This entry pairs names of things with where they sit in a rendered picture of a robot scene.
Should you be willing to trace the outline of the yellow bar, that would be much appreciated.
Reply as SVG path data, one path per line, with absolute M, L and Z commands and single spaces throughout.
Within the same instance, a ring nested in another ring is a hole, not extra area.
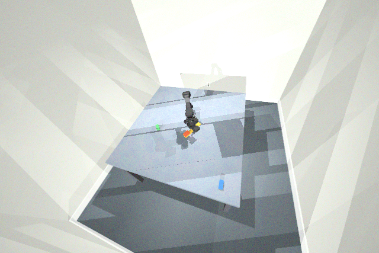
M 200 123 L 196 124 L 196 126 L 200 126 L 200 125 L 201 125 Z M 185 133 L 183 133 L 183 135 L 185 138 L 187 138 L 192 132 L 193 132 L 193 130 L 190 129 L 189 131 L 187 130 Z

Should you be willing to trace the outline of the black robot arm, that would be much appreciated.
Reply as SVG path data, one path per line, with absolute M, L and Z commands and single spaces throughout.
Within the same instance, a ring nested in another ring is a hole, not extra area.
M 195 127 L 196 123 L 198 123 L 198 119 L 195 118 L 195 115 L 194 115 L 194 112 L 192 109 L 193 105 L 190 102 L 191 93 L 189 91 L 185 91 L 182 93 L 182 96 L 185 99 L 185 103 L 186 103 L 185 116 L 186 116 L 186 120 L 188 121 L 188 128 L 193 129 Z

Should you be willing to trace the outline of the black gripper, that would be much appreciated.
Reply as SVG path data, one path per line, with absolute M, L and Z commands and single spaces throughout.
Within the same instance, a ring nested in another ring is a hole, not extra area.
M 187 126 L 188 126 L 188 123 L 187 123 L 187 122 L 188 122 L 188 121 L 185 119 L 185 120 L 184 120 L 184 123 L 187 124 Z M 195 127 L 194 127 L 192 130 L 195 131 L 195 132 L 198 132 L 198 131 L 200 130 L 200 127 L 195 125 Z

